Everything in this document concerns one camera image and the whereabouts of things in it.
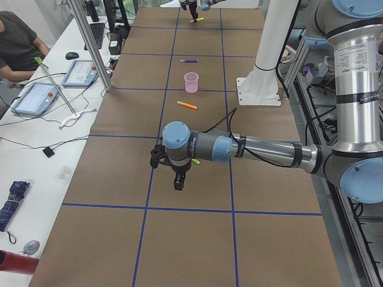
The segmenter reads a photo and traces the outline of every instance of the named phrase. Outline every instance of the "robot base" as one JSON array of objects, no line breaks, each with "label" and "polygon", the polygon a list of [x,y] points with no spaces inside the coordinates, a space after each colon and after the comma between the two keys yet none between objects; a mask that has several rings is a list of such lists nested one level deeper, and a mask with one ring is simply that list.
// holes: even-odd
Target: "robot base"
[{"label": "robot base", "polygon": [[251,71],[247,78],[237,78],[238,102],[241,106],[280,106],[276,75],[270,71],[267,77],[255,77]]}]

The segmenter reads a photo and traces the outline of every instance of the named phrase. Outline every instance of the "blue and white device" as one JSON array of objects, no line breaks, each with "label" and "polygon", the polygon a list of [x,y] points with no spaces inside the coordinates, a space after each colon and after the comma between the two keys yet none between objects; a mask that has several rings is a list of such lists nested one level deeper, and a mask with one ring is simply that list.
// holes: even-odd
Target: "blue and white device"
[{"label": "blue and white device", "polygon": [[53,84],[34,83],[11,108],[15,114],[41,115],[53,103],[59,91]]},{"label": "blue and white device", "polygon": [[89,87],[97,77],[95,64],[91,60],[75,60],[67,71],[61,85],[64,88]]}]

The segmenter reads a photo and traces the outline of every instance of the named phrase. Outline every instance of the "label on robot arm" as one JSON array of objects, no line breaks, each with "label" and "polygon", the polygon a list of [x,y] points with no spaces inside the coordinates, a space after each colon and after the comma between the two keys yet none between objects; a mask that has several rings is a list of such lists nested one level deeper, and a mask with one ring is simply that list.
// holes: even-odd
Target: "label on robot arm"
[{"label": "label on robot arm", "polygon": [[334,52],[337,77],[358,72],[379,72],[378,43],[369,41]]}]

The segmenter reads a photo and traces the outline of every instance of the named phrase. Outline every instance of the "black shirt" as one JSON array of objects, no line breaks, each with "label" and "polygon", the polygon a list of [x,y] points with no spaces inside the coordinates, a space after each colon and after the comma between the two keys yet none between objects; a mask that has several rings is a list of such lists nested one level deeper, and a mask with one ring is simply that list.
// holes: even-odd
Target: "black shirt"
[{"label": "black shirt", "polygon": [[32,45],[37,34],[14,13],[0,11],[5,30],[0,32],[0,68],[9,66],[13,71],[34,71],[38,64],[34,57],[44,58]]}]

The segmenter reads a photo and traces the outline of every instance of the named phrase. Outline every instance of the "computer mouse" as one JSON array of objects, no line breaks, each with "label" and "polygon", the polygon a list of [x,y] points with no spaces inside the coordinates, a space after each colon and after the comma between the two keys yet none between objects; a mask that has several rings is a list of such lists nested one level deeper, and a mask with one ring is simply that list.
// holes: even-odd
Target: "computer mouse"
[{"label": "computer mouse", "polygon": [[66,60],[77,59],[78,57],[79,55],[76,52],[67,52],[67,54],[65,55]]}]

